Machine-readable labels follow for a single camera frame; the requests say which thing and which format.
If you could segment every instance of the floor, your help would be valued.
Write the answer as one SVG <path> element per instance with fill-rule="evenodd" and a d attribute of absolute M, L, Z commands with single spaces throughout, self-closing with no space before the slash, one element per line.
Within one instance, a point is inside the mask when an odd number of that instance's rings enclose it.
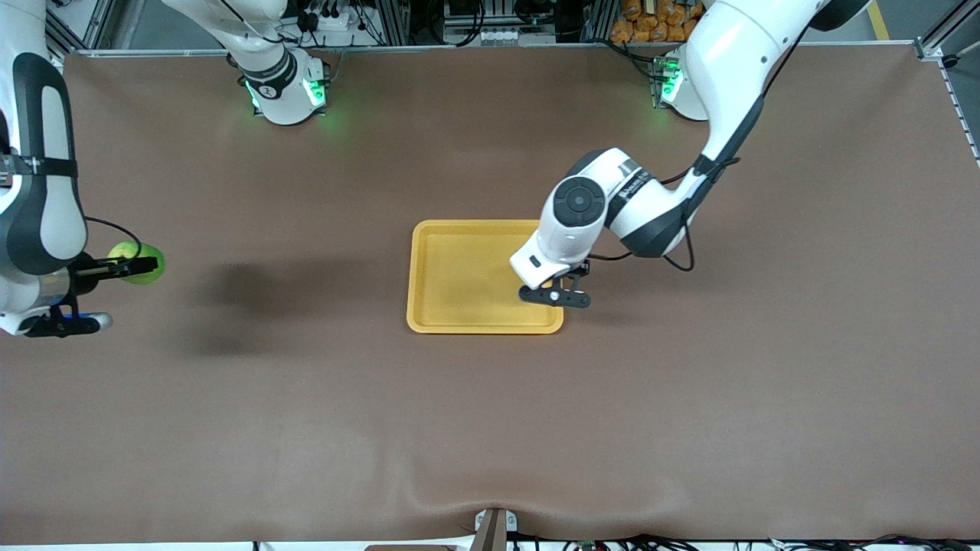
<path fill-rule="evenodd" d="M 920 36 L 955 3 L 955 0 L 878 0 L 893 40 L 911 40 Z M 968 21 L 943 50 L 947 54 L 955 53 L 977 40 L 980 40 L 980 17 Z M 948 70 L 948 74 L 963 117 L 975 135 L 980 130 L 980 51 L 963 57 L 956 67 Z"/>
<path fill-rule="evenodd" d="M 128 47 L 133 50 L 221 48 L 200 26 L 160 0 L 145 0 Z"/>

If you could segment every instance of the green led light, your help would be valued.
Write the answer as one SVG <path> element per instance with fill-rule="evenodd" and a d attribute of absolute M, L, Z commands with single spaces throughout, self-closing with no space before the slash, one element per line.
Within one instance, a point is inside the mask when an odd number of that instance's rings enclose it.
<path fill-rule="evenodd" d="M 303 87 L 306 88 L 307 95 L 310 96 L 310 103 L 314 107 L 319 107 L 326 101 L 326 91 L 323 89 L 323 83 L 320 80 L 303 79 Z"/>
<path fill-rule="evenodd" d="M 674 71 L 673 75 L 663 84 L 663 101 L 675 100 L 677 98 L 677 92 L 680 90 L 680 85 L 683 82 L 684 73 L 679 69 Z"/>
<path fill-rule="evenodd" d="M 261 109 L 259 107 L 259 100 L 255 97 L 255 90 L 252 89 L 252 84 L 249 84 L 248 80 L 245 81 L 245 89 L 248 90 L 248 95 L 252 96 L 252 105 L 254 105 L 256 109 Z"/>

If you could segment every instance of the black strap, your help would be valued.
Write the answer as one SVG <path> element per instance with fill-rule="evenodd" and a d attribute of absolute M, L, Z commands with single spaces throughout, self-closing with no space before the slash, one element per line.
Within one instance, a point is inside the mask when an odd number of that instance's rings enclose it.
<path fill-rule="evenodd" d="M 68 159 L 48 159 L 3 155 L 3 165 L 11 175 L 52 175 L 78 177 L 78 163 Z"/>

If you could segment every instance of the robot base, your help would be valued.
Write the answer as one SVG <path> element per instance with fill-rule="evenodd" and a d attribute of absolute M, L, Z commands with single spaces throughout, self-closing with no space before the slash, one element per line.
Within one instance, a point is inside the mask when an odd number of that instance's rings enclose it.
<path fill-rule="evenodd" d="M 684 75 L 682 49 L 684 46 L 654 60 L 654 75 L 663 76 L 664 81 L 651 81 L 650 87 L 654 96 L 654 107 L 670 108 L 678 115 L 691 121 L 703 122 L 708 120 L 708 112 L 701 103 L 701 98 L 694 91 L 694 86 L 686 81 Z"/>
<path fill-rule="evenodd" d="M 278 98 L 264 97 L 244 83 L 252 96 L 255 116 L 265 117 L 276 125 L 298 125 L 313 115 L 322 116 L 326 112 L 330 66 L 303 50 L 293 50 L 292 54 L 297 61 L 297 74 Z"/>

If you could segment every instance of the brown cloth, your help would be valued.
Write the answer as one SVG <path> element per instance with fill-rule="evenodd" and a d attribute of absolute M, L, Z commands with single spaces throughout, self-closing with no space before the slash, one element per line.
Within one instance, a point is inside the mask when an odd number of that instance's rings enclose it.
<path fill-rule="evenodd" d="M 536 219 L 593 149 L 690 165 L 707 127 L 614 53 L 355 53 L 296 127 L 223 58 L 66 73 L 86 213 L 168 270 L 84 296 L 105 333 L 0 338 L 0 542 L 447 536 L 490 505 L 561 538 L 976 536 L 980 178 L 910 46 L 800 48 L 695 271 L 599 263 L 534 337 L 412 333 L 412 229 Z"/>

